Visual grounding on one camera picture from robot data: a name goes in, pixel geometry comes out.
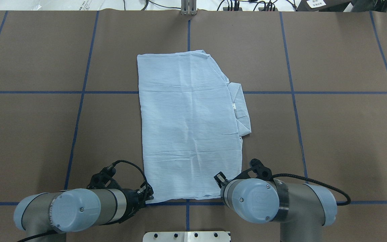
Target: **white mounting bracket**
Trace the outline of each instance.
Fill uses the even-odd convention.
[[[196,15],[197,0],[181,0],[181,15]]]
[[[143,242],[230,242],[229,231],[148,232]]]

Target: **white floor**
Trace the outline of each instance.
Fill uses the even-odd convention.
[[[181,0],[152,0],[163,6],[180,7]],[[144,6],[145,0],[125,0],[126,10],[140,10]],[[221,0],[197,0],[197,8],[210,11],[216,11]],[[228,4],[226,1],[222,4],[220,11]],[[252,11],[256,3],[241,2],[240,7],[243,11]],[[294,11],[292,6],[286,0],[278,0],[275,6],[279,11]],[[123,0],[0,0],[0,10],[101,10],[106,8],[123,10]],[[146,10],[166,10],[149,3]]]

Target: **robotic arm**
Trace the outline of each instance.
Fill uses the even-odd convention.
[[[226,206],[248,222],[281,224],[281,242],[321,242],[323,226],[333,224],[338,205],[348,205],[350,197],[338,188],[292,174],[272,175],[271,170],[252,159],[250,169],[231,181],[222,172],[214,176]],[[251,178],[248,172],[256,173]],[[286,184],[277,179],[288,176],[319,184]],[[343,194],[346,202],[337,203],[330,188]]]
[[[112,178],[120,162],[135,166],[143,175],[140,189],[120,187]],[[92,176],[87,189],[58,193],[40,193],[26,197],[17,205],[14,222],[36,242],[64,242],[66,232],[85,230],[95,225],[121,223],[134,216],[146,201],[153,199],[153,189],[137,165],[124,160],[113,162]]]

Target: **light blue cloth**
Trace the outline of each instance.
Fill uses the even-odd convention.
[[[220,197],[213,177],[241,172],[241,136],[251,132],[241,85],[203,50],[137,60],[149,203]]]

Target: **light blue joint cap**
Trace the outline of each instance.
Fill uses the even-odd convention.
[[[20,201],[19,204],[17,204],[17,207],[14,210],[13,220],[14,220],[14,224],[18,229],[25,230],[25,228],[22,225],[23,213],[25,213],[26,208],[32,202],[32,200],[34,200],[35,198],[37,198],[42,194],[46,194],[46,193],[40,193],[40,194],[35,194],[32,196],[26,197],[22,201]]]
[[[50,207],[50,223],[63,232],[82,231],[91,227],[101,213],[98,196],[78,188],[60,194]]]
[[[272,221],[278,212],[279,202],[275,188],[261,179],[243,180],[232,192],[235,212],[251,223],[264,224]]]
[[[334,195],[326,187],[310,184],[304,185],[309,186],[316,193],[316,196],[322,204],[325,213],[325,223],[323,226],[333,224],[335,222],[335,216],[337,215],[337,202],[335,201]]]

